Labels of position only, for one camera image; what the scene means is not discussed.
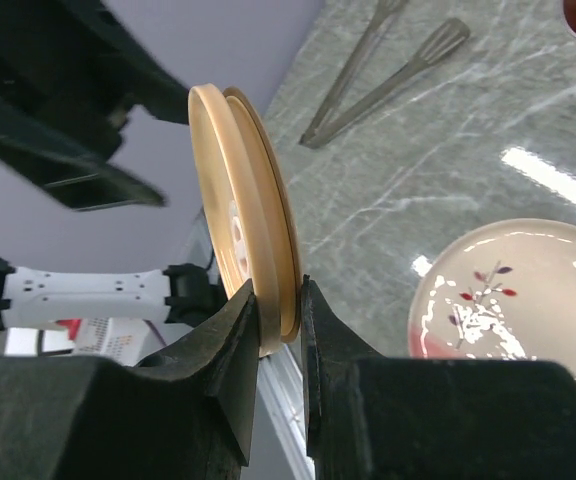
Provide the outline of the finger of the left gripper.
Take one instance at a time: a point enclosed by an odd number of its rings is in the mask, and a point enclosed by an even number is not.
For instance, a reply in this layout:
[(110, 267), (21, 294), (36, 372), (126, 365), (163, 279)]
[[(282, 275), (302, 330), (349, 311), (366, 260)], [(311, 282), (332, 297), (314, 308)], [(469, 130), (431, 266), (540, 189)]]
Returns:
[(0, 127), (0, 163), (71, 210), (165, 205), (160, 191), (129, 172), (55, 142), (41, 130)]
[(159, 120), (187, 125), (189, 88), (162, 68), (101, 1), (62, 1), (67, 13), (101, 43), (102, 65)]

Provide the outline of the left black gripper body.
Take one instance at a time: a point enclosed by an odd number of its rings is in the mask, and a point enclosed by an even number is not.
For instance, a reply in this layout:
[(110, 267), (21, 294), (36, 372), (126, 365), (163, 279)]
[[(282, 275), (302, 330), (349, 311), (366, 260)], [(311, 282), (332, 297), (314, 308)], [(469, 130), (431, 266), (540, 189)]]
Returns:
[(0, 96), (105, 159), (118, 149), (98, 42), (57, 1), (0, 1)]

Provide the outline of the tan round lid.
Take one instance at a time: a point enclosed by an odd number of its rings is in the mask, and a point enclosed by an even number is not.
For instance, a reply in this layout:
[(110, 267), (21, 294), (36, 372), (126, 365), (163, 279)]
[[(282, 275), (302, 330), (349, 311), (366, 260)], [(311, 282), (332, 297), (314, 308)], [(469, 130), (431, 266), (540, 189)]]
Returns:
[(259, 309), (259, 355), (300, 328), (299, 242), (286, 186), (263, 122), (243, 92), (191, 88), (188, 115), (204, 215), (227, 296), (250, 282)]

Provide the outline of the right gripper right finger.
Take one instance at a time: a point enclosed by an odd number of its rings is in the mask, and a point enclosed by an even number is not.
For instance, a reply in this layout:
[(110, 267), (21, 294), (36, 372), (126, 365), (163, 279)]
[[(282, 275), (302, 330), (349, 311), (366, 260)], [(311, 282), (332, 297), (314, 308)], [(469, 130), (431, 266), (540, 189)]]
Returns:
[(306, 449), (320, 479), (576, 479), (576, 381), (545, 361), (378, 353), (301, 287)]

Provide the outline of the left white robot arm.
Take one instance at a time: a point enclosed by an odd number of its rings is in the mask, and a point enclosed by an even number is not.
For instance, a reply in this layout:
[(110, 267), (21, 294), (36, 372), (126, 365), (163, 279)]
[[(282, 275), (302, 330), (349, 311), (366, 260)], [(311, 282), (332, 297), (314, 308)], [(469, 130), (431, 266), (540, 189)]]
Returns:
[[(0, 163), (63, 206), (164, 206), (111, 158), (133, 108), (185, 125), (188, 95), (104, 3), (0, 1)], [(0, 258), (0, 332), (108, 317), (194, 327), (225, 301), (208, 266), (58, 273)]]

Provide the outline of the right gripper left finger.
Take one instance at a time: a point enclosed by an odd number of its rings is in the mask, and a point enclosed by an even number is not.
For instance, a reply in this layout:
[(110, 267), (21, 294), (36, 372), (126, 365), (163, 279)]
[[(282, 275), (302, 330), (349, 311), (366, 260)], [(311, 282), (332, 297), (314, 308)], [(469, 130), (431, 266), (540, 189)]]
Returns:
[(144, 367), (0, 357), (0, 479), (236, 479), (258, 368), (250, 284)]

